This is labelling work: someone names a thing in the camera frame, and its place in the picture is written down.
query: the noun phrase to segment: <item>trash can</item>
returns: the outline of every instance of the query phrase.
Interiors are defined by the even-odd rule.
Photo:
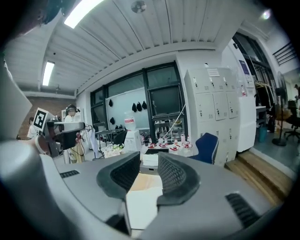
[[[258,141],[260,143],[263,143],[266,140],[266,137],[267,137],[267,128],[266,127],[260,127],[259,128]]]

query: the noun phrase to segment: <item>chair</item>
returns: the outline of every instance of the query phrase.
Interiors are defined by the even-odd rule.
[[[125,142],[126,135],[127,135],[127,130],[118,133],[113,140],[113,144],[114,145],[123,144]]]
[[[210,133],[205,133],[196,141],[196,147],[199,151],[198,155],[191,156],[189,158],[213,164],[215,161],[218,145],[218,137]]]
[[[300,142],[300,133],[296,131],[298,129],[298,127],[300,127],[300,118],[297,117],[297,107],[293,106],[290,102],[291,101],[289,101],[289,109],[291,110],[292,115],[285,121],[287,123],[291,124],[292,128],[294,128],[294,130],[286,131],[284,133],[284,137],[286,138],[286,140],[288,140],[290,136],[293,136],[293,137],[296,136],[298,138],[298,141]]]

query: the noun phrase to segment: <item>fan base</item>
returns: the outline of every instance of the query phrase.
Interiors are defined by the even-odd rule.
[[[272,143],[277,146],[286,146],[286,140],[282,138],[273,138]]]

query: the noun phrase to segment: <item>wooden stair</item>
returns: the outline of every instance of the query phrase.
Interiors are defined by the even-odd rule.
[[[234,161],[227,162],[225,168],[260,191],[273,206],[284,201],[293,184],[284,173],[250,151],[243,152]]]

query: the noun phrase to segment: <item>paper label on locker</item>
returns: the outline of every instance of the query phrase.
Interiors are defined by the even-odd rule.
[[[219,71],[216,68],[209,68],[207,72],[210,77],[220,77]]]

